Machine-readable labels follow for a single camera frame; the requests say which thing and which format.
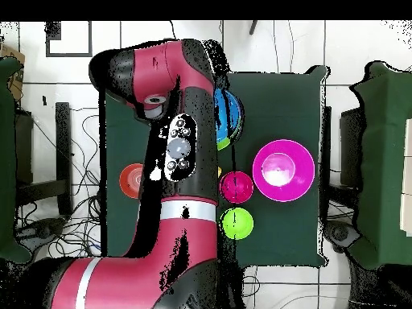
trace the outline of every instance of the magenta bowl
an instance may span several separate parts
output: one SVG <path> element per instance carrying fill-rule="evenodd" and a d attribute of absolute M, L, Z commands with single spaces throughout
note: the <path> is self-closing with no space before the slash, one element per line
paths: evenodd
<path fill-rule="evenodd" d="M 252 196 L 253 181 L 242 171 L 231 171 L 220 180 L 220 193 L 229 203 L 244 203 Z"/>
<path fill-rule="evenodd" d="M 297 200 L 315 179 L 315 163 L 309 151 L 291 140 L 276 140 L 259 150 L 253 161 L 253 180 L 267 198 Z"/>

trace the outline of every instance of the dark green table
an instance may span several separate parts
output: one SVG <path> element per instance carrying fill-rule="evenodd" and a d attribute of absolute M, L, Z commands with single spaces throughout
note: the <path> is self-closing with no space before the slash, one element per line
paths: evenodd
<path fill-rule="evenodd" d="M 319 153 L 321 116 L 320 83 L 325 67 L 308 74 L 233 73 L 230 91 L 245 108 L 245 125 L 236 143 L 236 164 L 249 175 L 256 153 L 270 141 L 288 138 L 303 144 L 315 162 Z M 138 201 L 126 197 L 119 175 L 131 163 L 143 163 L 149 127 L 134 120 L 133 111 L 110 98 L 107 120 L 107 226 L 108 255 L 121 256 L 130 246 L 138 212 Z M 224 173 L 232 170 L 231 148 L 218 154 Z M 242 205 L 254 218 L 253 232 L 237 242 L 241 266 L 323 266 L 317 252 L 318 181 L 307 194 L 290 203 L 269 200 L 255 188 Z M 220 215 L 229 203 L 220 198 Z"/>
<path fill-rule="evenodd" d="M 30 251 L 14 239 L 17 223 L 15 111 L 7 81 L 21 68 L 15 58 L 0 58 L 0 258 L 15 263 L 26 263 L 31 259 Z"/>
<path fill-rule="evenodd" d="M 400 229 L 406 120 L 412 118 L 412 75 L 371 63 L 354 85 L 365 112 L 362 137 L 363 191 L 356 226 L 362 238 L 349 252 L 365 269 L 412 266 L 412 237 Z"/>

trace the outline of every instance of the cardboard box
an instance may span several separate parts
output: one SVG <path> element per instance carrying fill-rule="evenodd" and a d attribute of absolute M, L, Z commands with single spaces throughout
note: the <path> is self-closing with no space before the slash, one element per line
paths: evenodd
<path fill-rule="evenodd" d="M 11 47 L 8 47 L 4 43 L 0 43 L 0 57 L 14 57 L 24 66 L 24 54 L 14 50 Z M 13 94 L 13 97 L 16 101 L 20 101 L 23 95 L 23 74 L 24 68 L 21 68 L 10 78 L 8 83 L 8 88 Z"/>

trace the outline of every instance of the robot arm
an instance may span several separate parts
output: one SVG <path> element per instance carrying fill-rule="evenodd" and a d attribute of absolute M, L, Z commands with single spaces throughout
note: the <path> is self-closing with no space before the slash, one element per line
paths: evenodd
<path fill-rule="evenodd" d="M 150 124 L 136 235 L 125 257 L 36 262 L 23 280 L 31 288 L 25 308 L 213 309 L 216 124 L 202 44 L 104 51 L 90 62 L 90 78 Z"/>

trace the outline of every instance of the green bowl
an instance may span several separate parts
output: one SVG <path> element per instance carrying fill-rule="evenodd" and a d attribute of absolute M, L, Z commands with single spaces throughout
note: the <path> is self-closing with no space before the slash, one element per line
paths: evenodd
<path fill-rule="evenodd" d="M 252 232 L 253 218 L 244 208 L 230 208 L 221 215 L 220 226 L 228 238 L 240 240 Z"/>

